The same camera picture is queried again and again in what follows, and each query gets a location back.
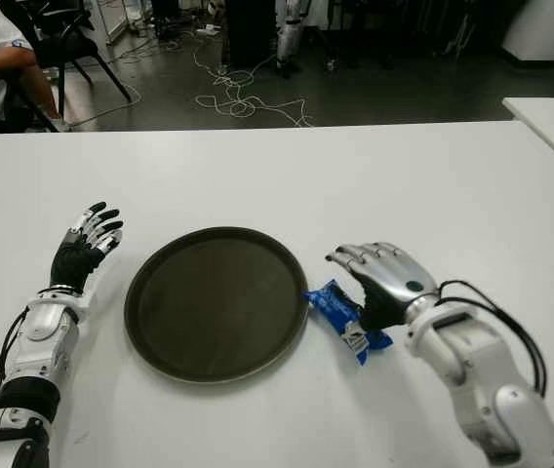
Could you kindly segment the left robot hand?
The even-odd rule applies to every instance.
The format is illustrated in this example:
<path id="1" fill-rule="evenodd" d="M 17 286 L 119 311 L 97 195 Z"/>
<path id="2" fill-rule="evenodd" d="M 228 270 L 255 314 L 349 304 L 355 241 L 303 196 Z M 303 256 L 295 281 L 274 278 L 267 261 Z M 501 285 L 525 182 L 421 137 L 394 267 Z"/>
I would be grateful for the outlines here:
<path id="1" fill-rule="evenodd" d="M 98 202 L 68 227 L 54 256 L 50 289 L 82 293 L 88 277 L 122 241 L 124 221 L 118 209 Z"/>

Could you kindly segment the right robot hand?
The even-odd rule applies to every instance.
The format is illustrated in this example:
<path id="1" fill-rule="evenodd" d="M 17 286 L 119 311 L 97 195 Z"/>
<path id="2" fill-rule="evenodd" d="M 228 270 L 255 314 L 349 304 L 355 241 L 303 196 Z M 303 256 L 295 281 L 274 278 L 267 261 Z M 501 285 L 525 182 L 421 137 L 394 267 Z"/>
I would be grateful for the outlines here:
<path id="1" fill-rule="evenodd" d="M 405 325 L 413 303 L 439 298 L 431 274 L 392 244 L 344 244 L 327 254 L 326 260 L 338 264 L 362 286 L 365 303 L 360 324 L 366 331 Z"/>

